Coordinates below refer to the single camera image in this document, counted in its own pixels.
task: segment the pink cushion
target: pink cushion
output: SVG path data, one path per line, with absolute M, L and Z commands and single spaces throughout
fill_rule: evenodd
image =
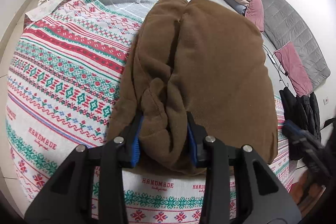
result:
M 293 43 L 289 41 L 282 48 L 275 51 L 274 54 L 285 71 L 288 72 L 288 77 L 292 82 L 296 94 L 300 97 L 302 95 L 309 95 L 313 90 L 313 85 Z
M 264 31 L 264 7 L 261 0 L 250 1 L 245 12 L 245 17 L 253 22 L 259 31 Z

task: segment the brown towel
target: brown towel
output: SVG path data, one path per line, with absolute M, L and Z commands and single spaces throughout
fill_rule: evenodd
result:
M 146 159 L 195 174 L 186 149 L 190 111 L 208 135 L 231 146 L 250 144 L 271 163 L 277 115 L 262 44 L 256 26 L 212 1 L 159 0 L 132 45 L 108 139 L 138 107 Z

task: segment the dark clothing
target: dark clothing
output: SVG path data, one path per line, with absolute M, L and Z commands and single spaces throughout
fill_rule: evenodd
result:
M 310 96 L 294 97 L 287 87 L 279 92 L 285 119 L 291 120 L 303 130 L 308 130 L 317 140 L 321 141 L 320 112 L 315 93 L 312 92 Z M 301 158 L 301 153 L 295 151 L 291 144 L 289 144 L 289 158 L 291 160 Z

